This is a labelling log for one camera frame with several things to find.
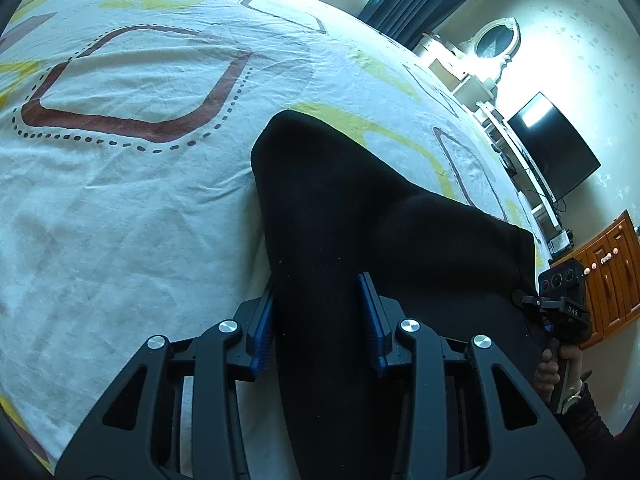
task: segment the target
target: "television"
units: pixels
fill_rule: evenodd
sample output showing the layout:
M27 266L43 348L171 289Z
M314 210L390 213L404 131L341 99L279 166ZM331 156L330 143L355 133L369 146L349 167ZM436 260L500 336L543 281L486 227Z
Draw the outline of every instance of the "television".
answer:
M560 200L600 167L578 131L542 92L508 123L546 180L553 200Z

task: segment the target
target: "person's hand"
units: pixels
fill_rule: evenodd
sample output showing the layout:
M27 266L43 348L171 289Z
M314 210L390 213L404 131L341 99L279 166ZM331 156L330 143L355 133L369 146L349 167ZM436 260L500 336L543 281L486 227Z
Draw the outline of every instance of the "person's hand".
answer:
M566 396L572 396L582 388L582 351L573 345L561 346L559 355L562 359L570 361L569 377L567 378ZM551 350L547 348L542 352L542 358L536 373L533 376L533 389L543 400L547 401L551 398L554 386L560 382L558 374L558 363L551 359Z

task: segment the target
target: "person's arm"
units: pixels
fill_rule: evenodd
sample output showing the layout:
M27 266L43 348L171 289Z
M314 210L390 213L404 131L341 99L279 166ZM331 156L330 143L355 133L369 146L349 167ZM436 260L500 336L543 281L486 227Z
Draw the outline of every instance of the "person's arm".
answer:
M579 394L582 399L571 406L564 415L556 415L556 419L574 444L589 472L611 450L614 439L598 414L589 387L580 378L582 351L577 346L563 346L560 349L560 357L571 361L566 398ZM543 400L548 400L559 381L558 364L551 359L551 350L547 349L543 352L534 375L533 387Z

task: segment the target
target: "black sleeve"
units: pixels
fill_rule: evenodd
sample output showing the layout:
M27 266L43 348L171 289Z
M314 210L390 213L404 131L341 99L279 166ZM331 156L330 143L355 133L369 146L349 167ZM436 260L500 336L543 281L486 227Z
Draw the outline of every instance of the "black sleeve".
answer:
M606 427L585 383L582 400L565 415L556 416L589 472L611 449L614 439Z

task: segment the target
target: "bed sheet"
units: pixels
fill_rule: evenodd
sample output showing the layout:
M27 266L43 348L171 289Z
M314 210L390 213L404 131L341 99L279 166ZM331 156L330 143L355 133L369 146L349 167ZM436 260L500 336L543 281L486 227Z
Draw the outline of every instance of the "bed sheet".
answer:
M260 295L269 266L249 157L284 108L534 230L449 91L340 10L34 0L0 39L0 400L52 468L149 335L197 336ZM273 366L239 395L254 478L295 478Z

